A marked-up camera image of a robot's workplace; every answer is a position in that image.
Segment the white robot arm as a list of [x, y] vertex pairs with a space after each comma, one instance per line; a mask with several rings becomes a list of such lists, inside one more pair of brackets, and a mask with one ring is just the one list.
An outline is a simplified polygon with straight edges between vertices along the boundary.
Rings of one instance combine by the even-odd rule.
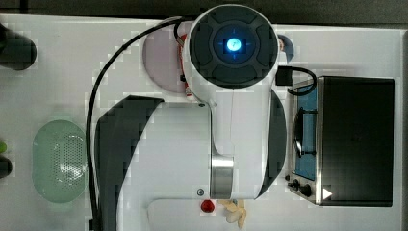
[[161, 199], [255, 199], [279, 175], [287, 127], [271, 23], [241, 5], [200, 15], [182, 48], [193, 102], [130, 95], [96, 125], [100, 231], [150, 231]]

